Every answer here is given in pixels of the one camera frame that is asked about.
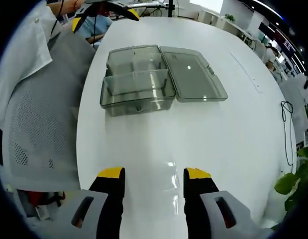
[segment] white wall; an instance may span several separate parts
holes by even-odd
[[[259,26],[262,23],[264,16],[257,11],[254,11],[247,31],[251,33],[252,36],[258,37],[259,35]]]
[[[220,13],[224,0],[189,0],[190,3],[200,5],[214,13]]]
[[[234,16],[235,24],[247,29],[253,12],[237,0],[223,0],[220,15],[230,14]]]

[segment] clear plastic container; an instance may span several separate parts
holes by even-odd
[[[162,59],[162,54],[135,55],[132,59],[133,70],[150,71],[165,68],[165,63]]]
[[[168,70],[137,71],[104,78],[105,87],[112,96],[133,92],[160,90],[167,81]]]
[[[167,69],[132,72],[104,78],[101,107],[111,116],[167,110],[175,95]]]

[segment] office desk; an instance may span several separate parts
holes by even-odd
[[[108,53],[150,44],[201,52],[229,98],[207,103],[174,100],[168,111],[111,118],[100,107]],[[250,76],[257,79],[262,93]],[[107,167],[125,167],[122,238],[188,238],[183,170],[199,168],[212,175],[220,190],[244,203],[259,222],[281,168],[290,170],[284,149],[283,100],[259,57],[228,32],[178,18],[116,21],[95,54],[82,94],[77,131],[81,188],[88,189]],[[291,131],[296,160],[293,126]]]

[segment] red object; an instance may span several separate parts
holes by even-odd
[[[29,196],[29,202],[37,207],[39,205],[39,201],[41,199],[41,197],[43,196],[43,193],[41,192],[29,192],[29,191],[25,191],[28,196]]]

